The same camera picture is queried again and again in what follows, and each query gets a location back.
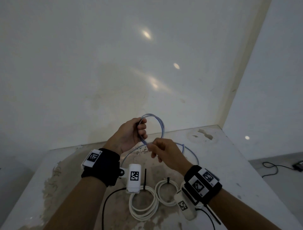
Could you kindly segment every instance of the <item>gray floor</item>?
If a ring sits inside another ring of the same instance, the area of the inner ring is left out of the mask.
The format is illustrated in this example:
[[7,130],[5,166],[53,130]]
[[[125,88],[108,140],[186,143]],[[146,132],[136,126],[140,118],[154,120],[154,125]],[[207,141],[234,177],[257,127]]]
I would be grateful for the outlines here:
[[[251,165],[261,175],[275,173],[275,168],[265,168],[262,162],[268,161],[292,168],[294,163],[303,160],[303,152],[287,154],[278,157],[263,158],[250,161]],[[278,195],[280,200],[295,215],[303,225],[303,172],[293,171],[284,167],[278,167],[277,175],[267,176],[263,179]]]

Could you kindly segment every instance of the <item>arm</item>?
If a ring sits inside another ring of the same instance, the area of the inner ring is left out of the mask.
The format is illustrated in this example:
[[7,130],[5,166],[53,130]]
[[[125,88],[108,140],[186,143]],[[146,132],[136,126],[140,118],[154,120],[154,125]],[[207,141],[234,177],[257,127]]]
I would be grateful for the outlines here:
[[[140,141],[138,133],[146,139],[146,119],[137,125],[140,120],[140,117],[133,118],[121,125],[103,148],[121,155]],[[82,178],[51,217],[44,230],[93,229],[105,191],[106,186],[101,180],[95,177]]]
[[[147,147],[152,152],[152,158],[158,155],[159,162],[164,161],[168,167],[178,171],[183,176],[185,176],[186,172],[193,166],[185,156],[183,156],[177,145],[170,139],[157,138],[152,144],[148,144]],[[224,189],[221,189],[219,193],[210,200],[208,205],[229,230],[279,230],[276,225]]]

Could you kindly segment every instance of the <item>wrist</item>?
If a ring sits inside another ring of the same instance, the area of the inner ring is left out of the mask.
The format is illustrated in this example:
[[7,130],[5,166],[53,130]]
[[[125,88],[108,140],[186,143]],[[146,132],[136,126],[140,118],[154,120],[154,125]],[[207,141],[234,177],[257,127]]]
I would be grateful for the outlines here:
[[193,166],[192,163],[190,163],[188,160],[184,162],[182,165],[180,165],[178,172],[182,175],[185,176],[187,171]]
[[119,143],[118,141],[116,141],[112,138],[109,138],[108,141],[103,146],[103,148],[108,149],[110,151],[113,151],[113,152],[118,153],[119,155],[121,155],[122,150],[121,150],[121,147],[118,143]]

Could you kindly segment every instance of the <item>white table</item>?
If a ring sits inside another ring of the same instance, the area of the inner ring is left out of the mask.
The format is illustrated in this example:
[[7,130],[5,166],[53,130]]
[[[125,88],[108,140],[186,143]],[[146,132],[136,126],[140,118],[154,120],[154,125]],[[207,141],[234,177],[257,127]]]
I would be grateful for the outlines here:
[[[202,129],[205,133],[212,135],[213,139],[206,138],[201,133]],[[157,136],[159,134],[150,135],[148,140],[151,141]],[[206,167],[220,178],[224,189],[261,213],[281,229],[303,229],[294,215],[279,200],[278,196],[218,126],[169,132],[165,133],[165,138],[170,138],[189,147],[198,156],[200,165]],[[46,220],[49,218],[45,214],[46,210],[53,209],[52,205],[54,203],[58,205],[61,202],[60,199],[62,199],[62,196],[61,198],[50,197],[60,191],[64,191],[65,195],[69,193],[79,180],[79,174],[81,174],[79,162],[90,149],[99,148],[100,146],[102,144],[99,143],[50,151],[3,224],[2,230],[16,230],[24,225],[28,227],[43,225],[43,219]],[[151,187],[155,181],[161,179],[162,175],[169,175],[171,179],[180,183],[181,177],[179,174],[170,171],[163,163],[157,163],[156,159],[150,159],[149,154],[146,152],[146,149],[143,147],[136,151],[136,153],[131,154],[125,162],[129,161],[130,163],[131,161],[135,161],[135,163],[142,164],[142,168],[147,168],[147,184]],[[185,156],[193,163],[196,163],[195,158],[189,151],[185,152]],[[62,161],[59,163],[62,171],[58,173],[53,171],[53,168],[57,166],[59,161]],[[66,180],[66,184],[64,181],[56,184],[59,181],[56,179],[56,176],[58,178],[65,178],[65,180],[66,178],[70,179]],[[121,186],[123,186],[122,181],[118,181],[113,188],[108,189],[106,195],[108,195],[109,191],[121,188]],[[173,195],[173,191],[170,191],[170,188],[166,193]],[[146,223],[136,222],[130,215],[127,207],[125,207],[128,197],[129,194],[121,191],[108,200],[105,209],[105,227],[115,226],[116,229],[126,229],[126,226],[134,229],[212,229],[211,222],[204,213],[198,213],[197,218],[189,222],[183,217],[176,206],[165,207],[160,205],[157,213],[150,221]],[[97,218],[96,229],[100,226],[100,214],[101,212]],[[214,223],[216,229],[226,229],[223,225],[220,226],[215,221]]]

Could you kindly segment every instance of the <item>left hand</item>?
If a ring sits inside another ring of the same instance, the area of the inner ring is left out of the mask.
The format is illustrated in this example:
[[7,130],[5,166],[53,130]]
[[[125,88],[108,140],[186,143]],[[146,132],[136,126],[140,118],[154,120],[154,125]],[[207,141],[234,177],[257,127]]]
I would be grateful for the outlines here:
[[144,118],[140,125],[137,125],[141,117],[133,118],[120,126],[118,131],[108,139],[103,148],[111,150],[121,155],[122,153],[133,148],[141,140],[138,136],[140,134],[144,139],[146,134],[146,118]]

